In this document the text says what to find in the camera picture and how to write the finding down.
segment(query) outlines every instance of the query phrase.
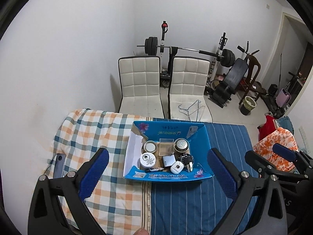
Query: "clear plastic container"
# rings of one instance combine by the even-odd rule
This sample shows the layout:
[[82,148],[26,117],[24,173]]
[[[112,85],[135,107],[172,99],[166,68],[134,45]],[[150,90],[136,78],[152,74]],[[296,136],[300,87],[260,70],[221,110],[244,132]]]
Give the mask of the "clear plastic container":
[[174,154],[174,139],[160,139],[159,156]]

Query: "plaid tablecloth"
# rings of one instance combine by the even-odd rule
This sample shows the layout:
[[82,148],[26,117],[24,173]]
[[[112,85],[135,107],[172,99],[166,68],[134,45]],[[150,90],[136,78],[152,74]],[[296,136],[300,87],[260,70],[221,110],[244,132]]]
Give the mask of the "plaid tablecloth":
[[[149,118],[99,110],[80,109],[68,115],[58,129],[52,159],[45,174],[53,177],[57,153],[66,154],[65,172],[77,171],[104,147],[110,162],[85,203],[107,234],[133,234],[140,227],[150,230],[150,183],[123,178],[126,146],[134,120]],[[68,222],[77,227],[66,201],[60,197]]]

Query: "metal bolt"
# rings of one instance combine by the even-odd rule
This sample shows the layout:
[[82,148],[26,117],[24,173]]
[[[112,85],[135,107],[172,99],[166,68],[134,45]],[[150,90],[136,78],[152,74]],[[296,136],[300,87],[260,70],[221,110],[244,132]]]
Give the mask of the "metal bolt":
[[277,176],[276,175],[271,175],[271,180],[274,180],[274,181],[276,181],[278,178],[277,178]]
[[70,171],[70,172],[67,173],[67,176],[68,176],[69,178],[72,178],[72,177],[75,176],[75,174],[76,174],[75,171]]
[[250,176],[249,172],[247,172],[247,171],[242,171],[242,172],[241,172],[241,175],[242,175],[244,178],[247,178],[247,177]]
[[46,175],[41,175],[40,177],[39,177],[39,180],[40,181],[44,181],[46,179]]

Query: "blue box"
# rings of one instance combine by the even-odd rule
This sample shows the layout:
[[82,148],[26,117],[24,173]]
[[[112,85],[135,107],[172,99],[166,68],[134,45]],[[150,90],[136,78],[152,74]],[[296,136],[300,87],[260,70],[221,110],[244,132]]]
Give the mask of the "blue box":
[[[189,142],[190,154],[193,155],[193,171],[183,170],[174,175],[171,172],[146,173],[140,170],[142,146],[147,140],[159,142],[160,138],[185,138]],[[210,149],[207,129],[203,123],[171,121],[134,121],[131,128],[125,155],[123,176],[127,179],[152,182],[183,182],[207,179],[213,176],[207,162]]]

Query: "pink suitcase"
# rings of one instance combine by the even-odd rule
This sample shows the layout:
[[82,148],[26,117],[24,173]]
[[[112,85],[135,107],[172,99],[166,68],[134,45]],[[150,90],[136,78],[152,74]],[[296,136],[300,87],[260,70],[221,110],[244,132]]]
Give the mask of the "pink suitcase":
[[284,88],[279,92],[279,94],[276,97],[276,103],[278,107],[283,107],[286,105],[291,98],[291,95],[285,90]]

